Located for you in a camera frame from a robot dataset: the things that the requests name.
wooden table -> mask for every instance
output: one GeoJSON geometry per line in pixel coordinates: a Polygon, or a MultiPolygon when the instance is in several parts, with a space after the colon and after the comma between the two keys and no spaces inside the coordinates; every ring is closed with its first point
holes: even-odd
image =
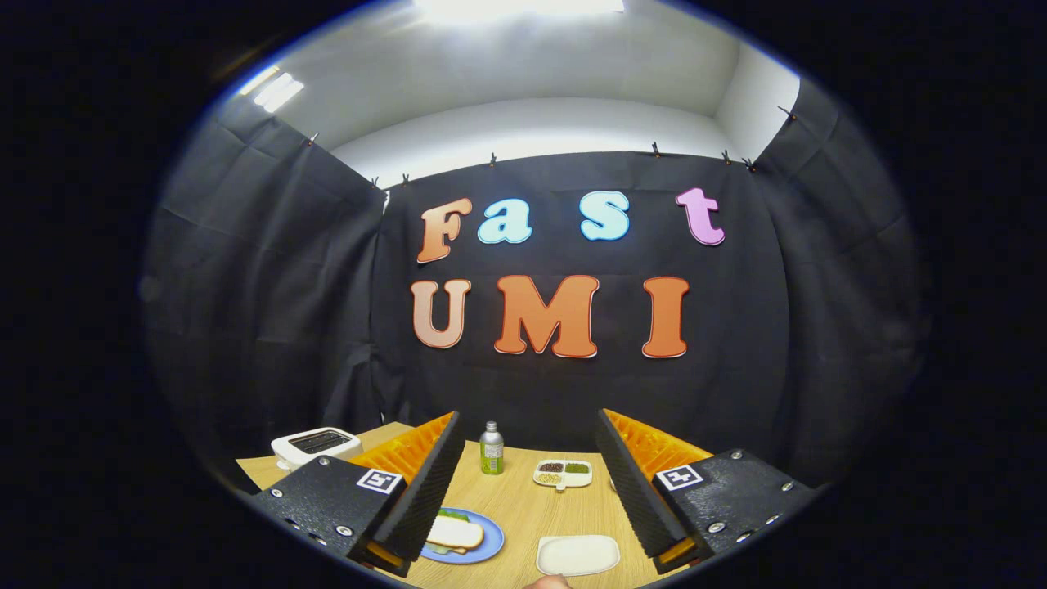
{"type": "MultiPolygon", "coordinates": [[[[367,450],[409,430],[393,423],[357,436],[367,450]]],[[[276,467],[273,456],[237,462],[260,490],[287,475],[276,467]]],[[[535,560],[538,539],[543,536],[595,534],[618,542],[622,553],[618,565],[605,572],[567,577],[576,589],[640,587],[672,574],[658,574],[644,554],[599,453],[506,448],[505,472],[492,476],[480,471],[480,445],[467,441],[443,504],[490,518],[505,533],[506,543],[493,558],[471,565],[449,565],[421,557],[411,564],[406,579],[418,587],[521,589],[542,574],[535,560]],[[547,459],[586,460],[593,465],[593,482],[563,493],[539,485],[531,476],[538,461],[547,459]]]]}

green bottle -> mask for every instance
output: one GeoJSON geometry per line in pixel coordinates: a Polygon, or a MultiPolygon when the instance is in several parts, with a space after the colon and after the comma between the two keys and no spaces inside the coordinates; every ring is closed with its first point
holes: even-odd
{"type": "Polygon", "coordinates": [[[487,423],[487,431],[480,436],[480,470],[485,475],[500,475],[505,471],[502,455],[506,450],[506,441],[498,433],[498,425],[487,423]]]}

divided tray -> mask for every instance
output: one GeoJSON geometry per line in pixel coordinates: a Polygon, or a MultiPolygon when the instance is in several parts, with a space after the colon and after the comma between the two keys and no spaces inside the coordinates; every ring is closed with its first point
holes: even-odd
{"type": "Polygon", "coordinates": [[[540,485],[555,486],[556,491],[562,493],[569,486],[585,486],[593,482],[593,465],[584,460],[542,460],[534,468],[533,479],[540,485]],[[550,470],[543,471],[542,467],[547,465],[550,470]],[[567,468],[572,465],[575,466],[572,470],[581,466],[586,472],[569,473],[567,468]]]}

bottle label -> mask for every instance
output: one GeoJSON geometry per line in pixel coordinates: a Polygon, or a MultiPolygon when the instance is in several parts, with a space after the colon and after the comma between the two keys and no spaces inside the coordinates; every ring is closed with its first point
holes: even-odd
{"type": "Polygon", "coordinates": [[[504,445],[480,445],[480,470],[485,475],[502,474],[502,452],[504,445]]]}

white ceiling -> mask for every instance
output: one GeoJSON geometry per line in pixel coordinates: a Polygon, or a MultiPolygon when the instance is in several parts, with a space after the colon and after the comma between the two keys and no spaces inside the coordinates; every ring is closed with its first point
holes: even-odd
{"type": "Polygon", "coordinates": [[[426,114],[514,98],[632,100],[713,116],[739,40],[654,0],[625,13],[436,22],[381,2],[276,63],[305,84],[277,115],[333,149],[426,114]]]}

